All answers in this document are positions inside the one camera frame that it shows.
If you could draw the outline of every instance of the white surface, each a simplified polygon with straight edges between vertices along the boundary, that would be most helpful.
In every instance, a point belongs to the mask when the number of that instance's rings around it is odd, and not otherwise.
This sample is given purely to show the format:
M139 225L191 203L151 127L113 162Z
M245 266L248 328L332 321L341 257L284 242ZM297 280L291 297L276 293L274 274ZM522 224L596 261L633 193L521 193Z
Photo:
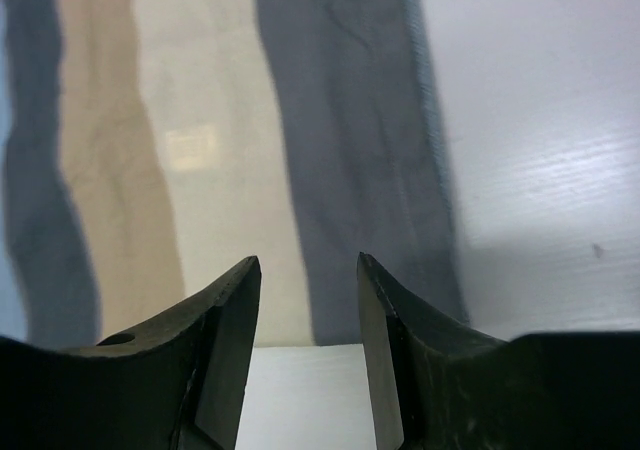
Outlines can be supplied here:
M474 324L640 327L640 0L423 0Z
M256 348L237 450L374 450L361 345Z

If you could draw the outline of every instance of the white table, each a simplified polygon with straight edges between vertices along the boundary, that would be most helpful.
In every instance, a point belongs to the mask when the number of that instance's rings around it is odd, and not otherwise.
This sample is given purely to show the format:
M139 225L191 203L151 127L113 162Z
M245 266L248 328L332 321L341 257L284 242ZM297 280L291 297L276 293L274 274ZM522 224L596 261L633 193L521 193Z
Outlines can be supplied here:
M422 0L475 326L640 328L640 0Z
M256 348L237 450L375 450L361 345Z

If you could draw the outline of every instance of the striped fabric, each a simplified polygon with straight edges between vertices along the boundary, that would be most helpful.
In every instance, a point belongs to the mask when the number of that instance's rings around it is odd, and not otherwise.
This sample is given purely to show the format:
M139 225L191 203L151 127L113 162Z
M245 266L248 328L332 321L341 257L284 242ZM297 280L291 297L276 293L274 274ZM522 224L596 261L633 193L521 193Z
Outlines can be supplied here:
M249 254L259 345L357 341L359 251L464 319L404 0L4 7L1 332L94 342Z

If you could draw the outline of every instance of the screw hole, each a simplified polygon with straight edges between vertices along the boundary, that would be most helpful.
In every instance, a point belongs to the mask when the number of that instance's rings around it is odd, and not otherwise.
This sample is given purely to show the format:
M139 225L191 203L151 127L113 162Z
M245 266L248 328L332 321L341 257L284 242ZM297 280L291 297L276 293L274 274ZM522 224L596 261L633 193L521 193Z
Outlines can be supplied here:
M136 337L130 333L116 333L115 335L105 338L98 344L98 346L108 347L109 345L121 345L123 343L129 343L135 338Z

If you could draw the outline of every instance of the gray stripe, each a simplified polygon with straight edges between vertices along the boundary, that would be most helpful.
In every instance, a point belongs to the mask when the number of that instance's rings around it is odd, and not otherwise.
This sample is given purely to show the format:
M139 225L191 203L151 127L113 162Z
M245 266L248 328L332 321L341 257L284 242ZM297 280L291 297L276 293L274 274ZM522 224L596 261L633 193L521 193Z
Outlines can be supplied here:
M257 1L316 343L359 339L359 251L465 320L403 0Z
M58 168L54 0L6 0L13 126L5 164L9 247L23 285L29 341L80 346L98 338L99 295Z
M451 185L447 152L436 92L435 75L431 64L431 54L427 44L427 33L420 0L404 0L407 25L413 46L413 58L416 64L418 85L422 101L422 113L426 122L426 134L435 159L441 193L447 206L450 224L453 225L453 209L451 204Z

